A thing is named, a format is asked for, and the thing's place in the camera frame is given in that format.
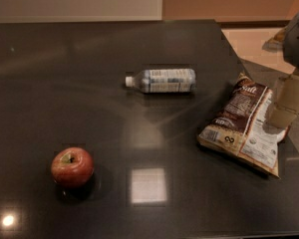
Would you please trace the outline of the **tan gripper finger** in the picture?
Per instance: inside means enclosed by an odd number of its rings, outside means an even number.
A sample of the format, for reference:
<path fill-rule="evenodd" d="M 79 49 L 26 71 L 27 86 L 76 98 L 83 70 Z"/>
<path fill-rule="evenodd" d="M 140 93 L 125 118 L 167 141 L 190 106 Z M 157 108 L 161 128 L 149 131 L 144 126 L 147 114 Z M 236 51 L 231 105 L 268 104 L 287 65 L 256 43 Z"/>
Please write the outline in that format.
<path fill-rule="evenodd" d="M 273 104 L 268 109 L 268 123 L 285 128 L 299 116 L 299 68 L 280 77 L 273 90 Z"/>

